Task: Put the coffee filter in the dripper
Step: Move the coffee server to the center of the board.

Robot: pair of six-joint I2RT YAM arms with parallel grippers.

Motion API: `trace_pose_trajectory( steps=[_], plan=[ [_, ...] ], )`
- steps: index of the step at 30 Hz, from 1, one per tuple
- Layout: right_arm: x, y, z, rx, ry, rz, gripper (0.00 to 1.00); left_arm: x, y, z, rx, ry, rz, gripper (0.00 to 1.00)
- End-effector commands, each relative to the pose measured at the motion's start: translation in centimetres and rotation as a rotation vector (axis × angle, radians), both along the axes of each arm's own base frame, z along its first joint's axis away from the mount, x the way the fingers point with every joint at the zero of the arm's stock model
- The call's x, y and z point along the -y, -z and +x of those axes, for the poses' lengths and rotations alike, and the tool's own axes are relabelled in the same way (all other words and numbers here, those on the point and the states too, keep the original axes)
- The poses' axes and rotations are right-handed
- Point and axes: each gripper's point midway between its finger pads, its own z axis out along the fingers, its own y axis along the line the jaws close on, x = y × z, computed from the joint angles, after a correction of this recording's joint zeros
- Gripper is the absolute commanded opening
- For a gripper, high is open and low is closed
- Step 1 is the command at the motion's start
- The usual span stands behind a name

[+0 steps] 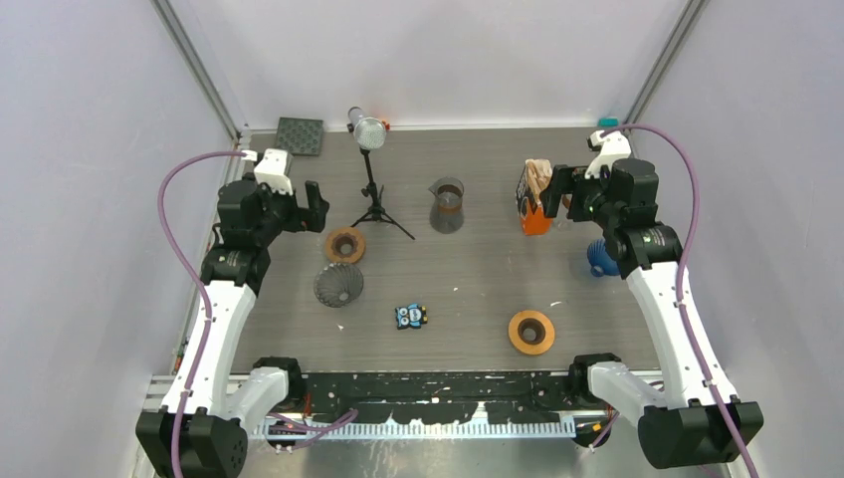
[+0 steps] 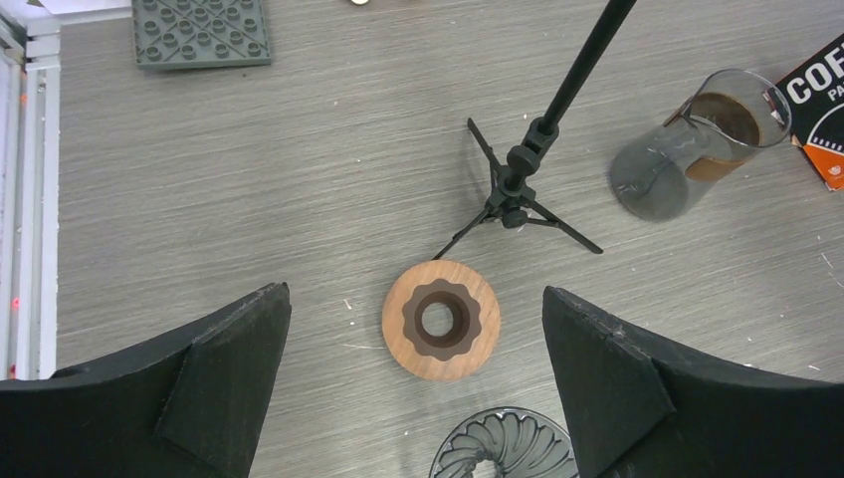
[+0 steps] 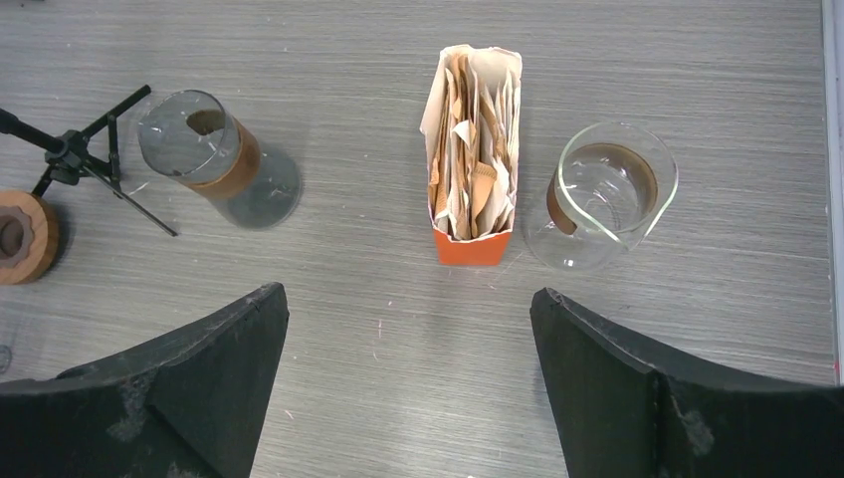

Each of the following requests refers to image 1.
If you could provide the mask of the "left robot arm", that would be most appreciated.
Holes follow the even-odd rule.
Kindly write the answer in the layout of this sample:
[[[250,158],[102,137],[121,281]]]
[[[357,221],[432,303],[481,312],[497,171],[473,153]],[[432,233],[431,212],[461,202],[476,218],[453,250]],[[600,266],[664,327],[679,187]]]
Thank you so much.
[[[200,272],[201,306],[180,368],[156,411],[143,412],[135,433],[160,477],[237,477],[248,436],[276,407],[297,410],[306,381],[294,358],[260,358],[229,391],[246,320],[271,264],[269,247],[284,232],[320,233],[329,210],[319,185],[305,183],[306,206],[253,178],[218,192],[214,243]]]

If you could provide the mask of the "blue glass dripper cone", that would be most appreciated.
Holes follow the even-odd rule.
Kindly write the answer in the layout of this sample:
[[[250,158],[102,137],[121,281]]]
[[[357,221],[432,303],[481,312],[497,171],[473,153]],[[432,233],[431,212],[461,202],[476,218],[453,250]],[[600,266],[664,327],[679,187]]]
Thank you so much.
[[[586,250],[586,258],[589,264],[590,274],[594,277],[617,277],[620,269],[617,263],[609,256],[604,239],[592,241]]]

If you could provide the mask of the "smoky glass carafe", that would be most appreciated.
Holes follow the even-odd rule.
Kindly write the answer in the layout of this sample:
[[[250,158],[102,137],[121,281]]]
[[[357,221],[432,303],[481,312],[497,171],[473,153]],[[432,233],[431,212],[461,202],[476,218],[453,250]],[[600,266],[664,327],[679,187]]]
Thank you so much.
[[[429,214],[431,227],[441,234],[457,232],[464,224],[462,181],[456,177],[442,177],[428,190],[434,196]]]

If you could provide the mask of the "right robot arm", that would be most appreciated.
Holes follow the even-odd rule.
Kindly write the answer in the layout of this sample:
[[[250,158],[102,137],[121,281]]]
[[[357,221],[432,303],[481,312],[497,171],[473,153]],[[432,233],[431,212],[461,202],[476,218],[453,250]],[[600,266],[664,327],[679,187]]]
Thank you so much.
[[[557,165],[540,200],[556,216],[597,224],[609,257],[633,294],[653,341],[664,388],[638,377],[612,353],[574,358],[566,392],[581,408],[605,403],[636,428],[646,460],[657,469],[729,463],[764,424],[760,406],[743,401],[708,343],[694,304],[683,246],[658,221],[659,177],[636,158],[600,166]]]

